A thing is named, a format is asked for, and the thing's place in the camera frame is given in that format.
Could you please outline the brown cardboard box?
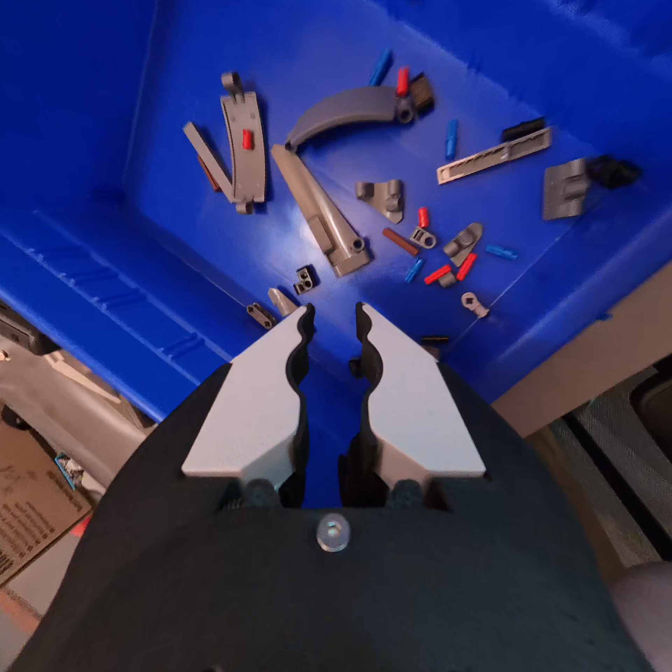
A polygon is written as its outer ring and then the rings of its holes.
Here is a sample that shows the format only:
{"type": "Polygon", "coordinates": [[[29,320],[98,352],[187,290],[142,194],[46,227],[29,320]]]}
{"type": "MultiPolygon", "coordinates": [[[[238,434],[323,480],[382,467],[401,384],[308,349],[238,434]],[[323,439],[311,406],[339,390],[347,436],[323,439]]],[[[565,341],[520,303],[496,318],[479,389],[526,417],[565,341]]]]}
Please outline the brown cardboard box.
{"type": "Polygon", "coordinates": [[[28,431],[1,424],[1,586],[93,511],[28,431]]]}

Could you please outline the small grey lego wedge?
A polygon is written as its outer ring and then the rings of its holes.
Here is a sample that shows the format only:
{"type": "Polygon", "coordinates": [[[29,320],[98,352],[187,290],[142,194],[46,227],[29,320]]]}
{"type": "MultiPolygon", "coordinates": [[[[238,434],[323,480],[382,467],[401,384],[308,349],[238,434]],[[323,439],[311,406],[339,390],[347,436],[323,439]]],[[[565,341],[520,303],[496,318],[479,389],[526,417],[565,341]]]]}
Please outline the small grey lego wedge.
{"type": "Polygon", "coordinates": [[[281,318],[291,315],[298,309],[298,305],[279,288],[269,288],[267,295],[281,318]]]}

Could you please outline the grey curved lego track panel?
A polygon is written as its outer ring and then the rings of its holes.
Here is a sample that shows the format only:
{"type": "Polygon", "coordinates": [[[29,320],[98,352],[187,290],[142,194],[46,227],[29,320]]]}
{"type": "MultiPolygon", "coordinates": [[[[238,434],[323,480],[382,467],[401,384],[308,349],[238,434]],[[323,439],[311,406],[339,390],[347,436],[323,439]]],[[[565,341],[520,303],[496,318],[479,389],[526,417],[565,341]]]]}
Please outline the grey curved lego track panel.
{"type": "Polygon", "coordinates": [[[231,152],[231,203],[239,214],[252,214],[265,202],[266,154],[261,112],[254,91],[245,91],[237,72],[222,74],[220,97],[231,152]]]}

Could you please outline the black tan lego block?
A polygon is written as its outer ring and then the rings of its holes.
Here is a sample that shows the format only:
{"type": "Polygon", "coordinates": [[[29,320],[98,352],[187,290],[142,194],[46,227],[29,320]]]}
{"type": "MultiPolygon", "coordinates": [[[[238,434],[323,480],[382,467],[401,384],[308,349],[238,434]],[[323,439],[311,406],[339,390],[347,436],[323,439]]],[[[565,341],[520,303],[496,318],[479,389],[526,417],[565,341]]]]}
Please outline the black tan lego block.
{"type": "Polygon", "coordinates": [[[418,116],[433,110],[435,104],[433,88],[424,72],[409,80],[408,93],[418,116]]]}

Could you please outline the thin grey lego liftarm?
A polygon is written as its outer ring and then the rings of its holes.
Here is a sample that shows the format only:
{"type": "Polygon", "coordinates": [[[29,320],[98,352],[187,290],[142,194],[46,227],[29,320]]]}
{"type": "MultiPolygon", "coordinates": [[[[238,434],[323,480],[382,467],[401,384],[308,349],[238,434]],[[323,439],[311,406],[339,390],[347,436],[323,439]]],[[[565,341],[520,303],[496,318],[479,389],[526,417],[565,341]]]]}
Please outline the thin grey lego liftarm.
{"type": "Polygon", "coordinates": [[[216,187],[227,198],[227,200],[233,204],[233,184],[228,172],[225,170],[224,165],[221,163],[221,160],[218,158],[216,152],[211,149],[193,122],[188,122],[185,124],[183,127],[183,132],[189,139],[189,142],[196,151],[200,161],[206,167],[207,172],[210,174],[212,180],[216,184],[216,187]]]}

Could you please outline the black lego beam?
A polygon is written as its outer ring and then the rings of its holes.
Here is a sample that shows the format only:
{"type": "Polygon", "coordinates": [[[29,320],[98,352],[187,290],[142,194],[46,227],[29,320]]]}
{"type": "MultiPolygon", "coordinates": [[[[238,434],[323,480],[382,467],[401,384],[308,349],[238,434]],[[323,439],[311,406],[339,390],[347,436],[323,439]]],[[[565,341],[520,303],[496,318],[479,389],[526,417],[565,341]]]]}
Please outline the black lego beam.
{"type": "Polygon", "coordinates": [[[546,127],[546,119],[544,116],[532,120],[520,122],[515,126],[510,126],[503,129],[500,136],[501,143],[512,142],[517,139],[522,139],[535,132],[539,132],[546,127]]]}

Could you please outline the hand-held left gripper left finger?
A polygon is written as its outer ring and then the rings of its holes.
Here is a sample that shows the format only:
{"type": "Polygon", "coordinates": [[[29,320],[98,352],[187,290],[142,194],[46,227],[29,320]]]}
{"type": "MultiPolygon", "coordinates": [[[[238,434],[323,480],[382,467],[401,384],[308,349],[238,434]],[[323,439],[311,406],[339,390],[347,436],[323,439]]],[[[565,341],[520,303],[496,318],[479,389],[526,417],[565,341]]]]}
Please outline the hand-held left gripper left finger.
{"type": "Polygon", "coordinates": [[[297,308],[236,356],[181,470],[189,477],[270,482],[304,494],[309,458],[307,399],[315,307],[297,308]]]}

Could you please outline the grey arched lego panel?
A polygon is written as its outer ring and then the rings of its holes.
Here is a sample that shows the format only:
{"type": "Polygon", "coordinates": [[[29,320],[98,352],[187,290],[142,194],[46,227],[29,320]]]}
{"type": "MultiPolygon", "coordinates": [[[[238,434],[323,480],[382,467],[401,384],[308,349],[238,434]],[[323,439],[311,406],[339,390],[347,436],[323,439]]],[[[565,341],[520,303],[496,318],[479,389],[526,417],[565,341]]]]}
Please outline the grey arched lego panel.
{"type": "Polygon", "coordinates": [[[298,147],[324,132],[360,123],[399,122],[407,124],[417,117],[413,98],[401,97],[391,86],[352,88],[322,99],[309,107],[288,133],[285,148],[296,153],[298,147]]]}

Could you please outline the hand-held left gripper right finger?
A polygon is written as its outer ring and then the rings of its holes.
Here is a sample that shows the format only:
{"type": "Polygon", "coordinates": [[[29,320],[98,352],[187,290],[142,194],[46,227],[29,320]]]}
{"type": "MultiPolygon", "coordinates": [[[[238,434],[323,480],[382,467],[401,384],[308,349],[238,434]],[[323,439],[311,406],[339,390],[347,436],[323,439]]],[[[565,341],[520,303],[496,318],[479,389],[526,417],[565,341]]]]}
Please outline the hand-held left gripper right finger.
{"type": "Polygon", "coordinates": [[[357,435],[359,468],[390,489],[413,480],[481,478],[486,466],[436,358],[371,305],[356,305],[369,387],[357,435]]]}

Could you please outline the grey lego panel with connector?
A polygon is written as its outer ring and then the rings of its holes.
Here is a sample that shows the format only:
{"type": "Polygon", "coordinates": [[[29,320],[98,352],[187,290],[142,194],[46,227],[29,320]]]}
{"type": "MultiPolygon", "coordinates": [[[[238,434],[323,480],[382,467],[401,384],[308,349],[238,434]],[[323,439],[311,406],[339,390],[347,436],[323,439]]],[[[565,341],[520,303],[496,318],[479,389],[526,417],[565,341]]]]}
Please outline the grey lego panel with connector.
{"type": "Polygon", "coordinates": [[[580,216],[591,183],[586,158],[546,168],[542,198],[543,220],[555,221],[580,216]]]}

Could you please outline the blue plastic bin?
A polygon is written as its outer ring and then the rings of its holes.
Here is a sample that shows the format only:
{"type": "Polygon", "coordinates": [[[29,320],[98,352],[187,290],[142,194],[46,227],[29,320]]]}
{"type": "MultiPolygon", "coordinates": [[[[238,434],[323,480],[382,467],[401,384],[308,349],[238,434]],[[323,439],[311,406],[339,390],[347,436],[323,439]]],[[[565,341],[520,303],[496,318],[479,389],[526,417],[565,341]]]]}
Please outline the blue plastic bin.
{"type": "Polygon", "coordinates": [[[291,291],[303,265],[320,284],[302,387],[310,420],[335,429],[357,414],[356,302],[409,335],[447,334],[445,360],[493,401],[670,261],[670,1],[1,2],[1,295],[158,420],[261,337],[245,305],[291,291]],[[238,71],[267,146],[280,144],[311,105],[367,85],[387,47],[386,83],[401,66],[424,72],[433,110],[333,130],[299,154],[373,256],[337,279],[272,158],[265,202],[238,214],[183,126],[227,163],[220,75],[238,71]],[[548,149],[438,185],[438,167],[541,116],[548,149]],[[546,168],[601,155],[642,177],[591,181],[580,216],[544,221],[546,168]],[[393,179],[398,224],[355,194],[393,179]],[[408,239],[423,206],[437,244],[412,257],[382,230],[408,239]],[[426,286],[444,265],[457,274],[443,246],[474,222],[470,273],[426,286]]]}

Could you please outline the black lego connector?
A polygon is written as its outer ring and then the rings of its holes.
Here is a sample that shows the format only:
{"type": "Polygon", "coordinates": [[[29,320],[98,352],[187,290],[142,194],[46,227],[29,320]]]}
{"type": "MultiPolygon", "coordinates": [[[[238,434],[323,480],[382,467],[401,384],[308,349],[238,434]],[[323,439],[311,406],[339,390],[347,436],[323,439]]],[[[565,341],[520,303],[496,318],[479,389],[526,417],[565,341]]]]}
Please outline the black lego connector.
{"type": "Polygon", "coordinates": [[[643,175],[643,170],[637,164],[626,159],[616,159],[611,155],[589,159],[586,172],[592,182],[606,189],[632,185],[643,175]]]}

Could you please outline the grey lego wing piece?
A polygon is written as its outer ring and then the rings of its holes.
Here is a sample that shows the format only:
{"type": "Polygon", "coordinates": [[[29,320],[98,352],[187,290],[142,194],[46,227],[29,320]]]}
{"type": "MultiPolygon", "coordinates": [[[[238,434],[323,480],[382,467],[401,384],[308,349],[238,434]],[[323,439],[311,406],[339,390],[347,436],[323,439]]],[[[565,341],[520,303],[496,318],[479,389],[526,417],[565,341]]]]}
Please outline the grey lego wing piece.
{"type": "Polygon", "coordinates": [[[482,236],[483,225],[477,222],[471,223],[443,246],[443,252],[455,267],[461,267],[482,236]]]}
{"type": "Polygon", "coordinates": [[[404,217],[403,182],[393,179],[383,182],[358,181],[355,194],[359,201],[374,208],[393,224],[404,217]]]}

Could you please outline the light grey long lego beam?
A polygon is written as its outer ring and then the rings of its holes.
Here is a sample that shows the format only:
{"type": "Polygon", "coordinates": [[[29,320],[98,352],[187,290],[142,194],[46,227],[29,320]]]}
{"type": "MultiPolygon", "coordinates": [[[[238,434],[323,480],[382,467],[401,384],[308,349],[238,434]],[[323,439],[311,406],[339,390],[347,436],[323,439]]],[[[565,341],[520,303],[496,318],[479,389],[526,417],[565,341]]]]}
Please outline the light grey long lego beam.
{"type": "Polygon", "coordinates": [[[545,127],[521,138],[458,159],[437,168],[438,185],[460,180],[479,172],[511,163],[548,149],[552,144],[552,129],[545,127]]]}

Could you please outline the clear plastic parts bag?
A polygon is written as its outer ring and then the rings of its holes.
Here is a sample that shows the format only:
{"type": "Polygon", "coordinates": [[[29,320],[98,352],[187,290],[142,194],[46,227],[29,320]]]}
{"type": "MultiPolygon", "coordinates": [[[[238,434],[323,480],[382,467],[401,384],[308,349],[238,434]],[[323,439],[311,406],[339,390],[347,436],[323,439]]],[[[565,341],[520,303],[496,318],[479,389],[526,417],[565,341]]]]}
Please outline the clear plastic parts bag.
{"type": "Polygon", "coordinates": [[[32,432],[96,499],[156,426],[3,300],[1,418],[32,432]]]}

